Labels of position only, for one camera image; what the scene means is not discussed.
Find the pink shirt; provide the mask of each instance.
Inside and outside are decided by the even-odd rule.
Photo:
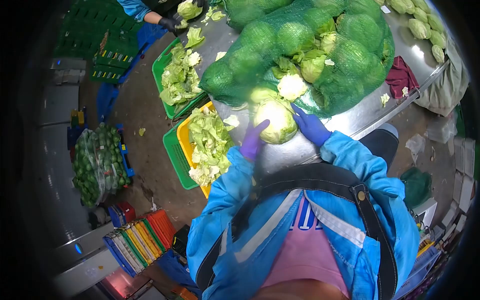
[[[322,224],[305,196],[262,287],[293,279],[329,283],[350,297]]]

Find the red towel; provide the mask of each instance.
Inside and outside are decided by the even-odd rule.
[[[394,58],[392,68],[390,69],[390,72],[388,72],[385,82],[390,85],[390,92],[395,99],[403,97],[402,89],[405,86],[408,87],[409,93],[411,90],[420,87],[412,70],[403,61],[401,56]]]

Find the floor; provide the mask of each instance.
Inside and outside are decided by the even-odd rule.
[[[153,201],[157,207],[167,211],[174,227],[180,229],[201,213],[207,200],[200,188],[183,189],[162,143],[162,137],[171,124],[158,97],[151,68],[154,60],[174,38],[172,34],[166,34],[156,41],[144,59],[134,67],[127,81],[120,85],[120,94],[108,122],[123,123],[124,139],[130,152],[128,158],[136,175],[131,187],[108,201],[128,201],[138,216],[150,211]],[[95,99],[98,86],[98,83],[85,81],[80,90],[80,104],[89,108],[90,128],[97,127]],[[423,136],[427,123],[434,116],[424,108],[411,104],[389,121],[399,132],[399,147],[388,172],[389,177],[400,177],[413,166],[411,152],[405,143],[417,133]],[[146,129],[143,136],[138,134],[140,128]],[[417,167],[432,174],[433,196],[438,202],[433,224],[438,224],[448,211],[453,194],[455,165],[448,145],[426,139],[425,151],[419,154]],[[161,272],[150,272],[152,278],[157,278],[156,281],[165,282]]]

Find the sleeve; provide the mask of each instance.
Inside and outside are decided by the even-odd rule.
[[[145,15],[151,12],[141,0],[117,0],[117,2],[127,15],[134,17],[138,22],[142,22]]]
[[[253,163],[232,147],[227,153],[232,163],[228,172],[212,183],[208,203],[192,220],[187,243],[187,260],[194,281],[198,268],[227,224],[247,199],[252,188]]]
[[[405,198],[405,186],[398,178],[387,177],[387,163],[373,155],[359,141],[335,131],[320,147],[323,160],[352,171],[371,190],[380,190]]]

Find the apron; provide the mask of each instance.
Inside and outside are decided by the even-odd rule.
[[[273,195],[295,189],[329,192],[356,205],[367,236],[380,242],[378,299],[391,299],[397,285],[397,269],[392,247],[370,202],[367,186],[353,172],[344,168],[327,163],[313,163],[286,168],[267,175],[257,187],[252,189],[249,199],[232,218],[233,242],[248,228],[249,216],[258,203]],[[197,271],[195,281],[202,291],[206,290],[215,278],[212,268],[218,258],[221,240],[222,235],[218,237]]]
[[[172,17],[177,12],[176,8],[181,2],[182,0],[142,0],[149,9],[166,18]]]

